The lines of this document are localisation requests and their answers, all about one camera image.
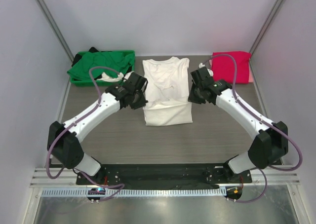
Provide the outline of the white t shirt with print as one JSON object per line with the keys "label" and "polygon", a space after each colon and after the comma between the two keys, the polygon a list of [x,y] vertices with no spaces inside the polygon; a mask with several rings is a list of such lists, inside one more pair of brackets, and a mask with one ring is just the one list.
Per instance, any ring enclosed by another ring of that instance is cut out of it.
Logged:
{"label": "white t shirt with print", "polygon": [[188,58],[171,57],[142,62],[148,80],[143,107],[147,126],[170,126],[192,123],[192,104],[188,101]]}

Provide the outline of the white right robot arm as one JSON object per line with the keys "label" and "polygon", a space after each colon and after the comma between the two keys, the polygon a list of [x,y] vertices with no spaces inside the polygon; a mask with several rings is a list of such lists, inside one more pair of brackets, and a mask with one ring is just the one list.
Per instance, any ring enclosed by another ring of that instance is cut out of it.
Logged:
{"label": "white right robot arm", "polygon": [[212,103],[227,112],[253,140],[248,151],[234,156],[223,164],[223,178],[234,182],[246,170],[264,169],[288,153],[288,132],[283,122],[274,123],[246,103],[224,80],[215,81],[207,68],[191,72],[192,86],[189,102]]}

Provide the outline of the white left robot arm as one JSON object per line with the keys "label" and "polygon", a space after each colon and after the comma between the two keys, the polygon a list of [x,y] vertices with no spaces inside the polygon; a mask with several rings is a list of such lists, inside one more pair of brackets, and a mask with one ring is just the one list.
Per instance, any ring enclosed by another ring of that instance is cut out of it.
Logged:
{"label": "white left robot arm", "polygon": [[98,99],[75,117],[49,127],[47,142],[47,163],[55,157],[64,168],[83,172],[94,184],[104,181],[105,171],[101,163],[86,154],[81,143],[85,137],[103,120],[119,110],[131,107],[142,108],[146,105],[145,90],[148,80],[131,72],[122,83],[114,83],[99,93]]}

